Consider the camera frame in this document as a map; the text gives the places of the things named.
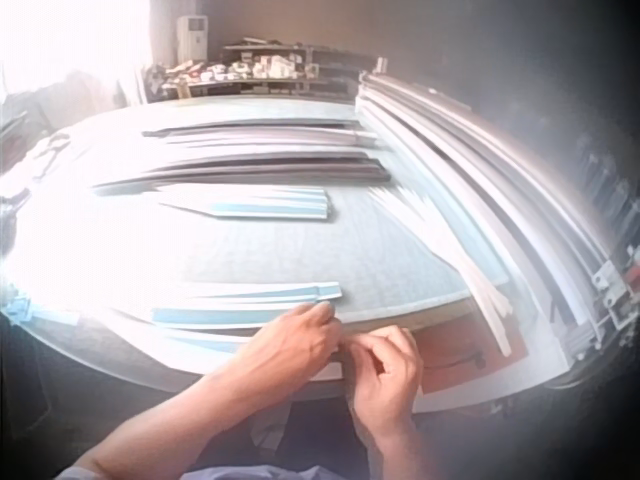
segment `person's right hand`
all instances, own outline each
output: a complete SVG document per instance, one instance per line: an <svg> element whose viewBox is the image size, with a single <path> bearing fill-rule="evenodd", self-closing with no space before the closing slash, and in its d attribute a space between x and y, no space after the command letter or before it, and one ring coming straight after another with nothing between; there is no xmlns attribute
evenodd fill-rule
<svg viewBox="0 0 640 480"><path fill-rule="evenodd" d="M422 360L411 334L389 326L344 341L355 366L353 410L375 443L412 428Z"/></svg>

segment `red surface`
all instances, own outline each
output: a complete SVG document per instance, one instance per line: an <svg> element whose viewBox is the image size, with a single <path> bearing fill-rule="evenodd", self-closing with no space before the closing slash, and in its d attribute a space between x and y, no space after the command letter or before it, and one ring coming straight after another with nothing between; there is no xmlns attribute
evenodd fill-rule
<svg viewBox="0 0 640 480"><path fill-rule="evenodd" d="M481 378L525 358L527 348L515 321L505 321L505 327L513 350L509 357L500 353L484 319L478 314L465 315L415 332L425 366L423 392L437 392ZM470 360L479 356L483 360L483 368L478 368L476 362Z"/></svg>

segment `hand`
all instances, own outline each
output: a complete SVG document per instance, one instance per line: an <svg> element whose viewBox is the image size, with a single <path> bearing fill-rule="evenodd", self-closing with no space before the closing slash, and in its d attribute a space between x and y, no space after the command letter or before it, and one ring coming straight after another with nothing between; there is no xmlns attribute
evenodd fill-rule
<svg viewBox="0 0 640 480"><path fill-rule="evenodd" d="M284 400L336 350L341 324L330 303L303 304L265 325L220 374L255 410Z"/></svg>
<svg viewBox="0 0 640 480"><path fill-rule="evenodd" d="M411 334L394 325L348 337L345 346L355 366L354 414L370 437L363 440L380 447L411 431L411 407L422 377Z"/></svg>

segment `white paper strip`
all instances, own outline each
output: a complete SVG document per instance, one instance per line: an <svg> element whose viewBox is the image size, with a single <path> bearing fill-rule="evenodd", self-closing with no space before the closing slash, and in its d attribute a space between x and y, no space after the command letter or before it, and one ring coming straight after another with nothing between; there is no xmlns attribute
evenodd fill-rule
<svg viewBox="0 0 640 480"><path fill-rule="evenodd" d="M398 192L402 198L398 198L387 189L371 189L371 195L380 205L418 237L434 255L460 273L484 315L500 351L504 356L509 356L511 346L501 321L501 317L504 318L512 313L509 300L498 291L469 257L430 199L421 198L401 187L398 188Z"/></svg>

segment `stack of metal bars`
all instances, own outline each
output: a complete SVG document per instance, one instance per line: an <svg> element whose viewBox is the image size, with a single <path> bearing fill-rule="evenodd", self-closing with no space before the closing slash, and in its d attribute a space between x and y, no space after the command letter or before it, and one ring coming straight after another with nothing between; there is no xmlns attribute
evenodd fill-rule
<svg viewBox="0 0 640 480"><path fill-rule="evenodd" d="M324 189L278 185L178 184L146 193L160 204L214 217L326 220Z"/></svg>

